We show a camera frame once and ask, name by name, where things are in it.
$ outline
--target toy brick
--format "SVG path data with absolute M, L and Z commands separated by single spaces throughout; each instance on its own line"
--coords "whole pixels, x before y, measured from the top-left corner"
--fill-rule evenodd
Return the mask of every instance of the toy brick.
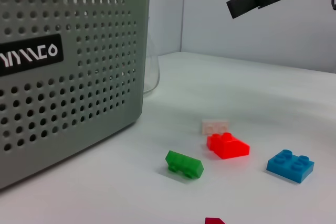
M 314 162 L 309 157 L 295 156 L 290 150 L 283 150 L 268 161 L 266 170 L 301 183 L 313 168 Z
M 188 178 L 200 178 L 204 170 L 200 160 L 173 151 L 168 152 L 166 161 L 169 170 L 183 172 Z
M 213 134 L 208 136 L 206 145 L 209 150 L 215 152 L 221 159 L 246 156 L 250 152 L 250 146 L 228 132 L 223 135 Z
M 219 218 L 205 218 L 205 224 L 225 224 Z
M 215 133 L 223 134 L 229 129 L 227 120 L 202 120 L 202 134 L 212 135 Z

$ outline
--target white table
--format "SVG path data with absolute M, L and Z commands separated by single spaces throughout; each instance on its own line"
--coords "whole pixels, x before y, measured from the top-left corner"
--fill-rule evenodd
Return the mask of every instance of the white table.
M 3 224 L 226 224 L 336 222 L 336 75 L 175 53 L 138 122 L 0 194 Z M 250 155 L 219 159 L 201 119 L 225 118 Z M 265 172 L 282 149 L 307 155 L 302 184 Z M 189 181 L 166 170 L 174 150 L 201 159 Z

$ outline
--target blue lego brick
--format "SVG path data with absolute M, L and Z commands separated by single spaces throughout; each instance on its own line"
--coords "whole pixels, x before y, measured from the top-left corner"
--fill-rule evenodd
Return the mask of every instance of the blue lego brick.
M 314 168 L 314 162 L 307 156 L 295 156 L 290 150 L 283 150 L 271 158 L 266 170 L 301 183 Z

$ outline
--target red lego brick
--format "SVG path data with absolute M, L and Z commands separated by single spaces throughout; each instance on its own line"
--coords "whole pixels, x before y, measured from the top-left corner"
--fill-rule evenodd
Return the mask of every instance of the red lego brick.
M 205 224 L 225 224 L 219 218 L 205 218 Z
M 225 132 L 222 136 L 213 134 L 207 137 L 206 145 L 209 150 L 214 151 L 221 159 L 246 156 L 250 152 L 250 146 Z

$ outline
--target white wall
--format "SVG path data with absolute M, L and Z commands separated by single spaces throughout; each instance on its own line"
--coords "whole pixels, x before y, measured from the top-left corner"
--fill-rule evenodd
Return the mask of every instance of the white wall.
M 282 0 L 232 19 L 228 0 L 185 0 L 182 51 L 333 72 L 331 0 Z
M 158 55 L 180 51 L 183 0 L 150 0 L 149 34 Z

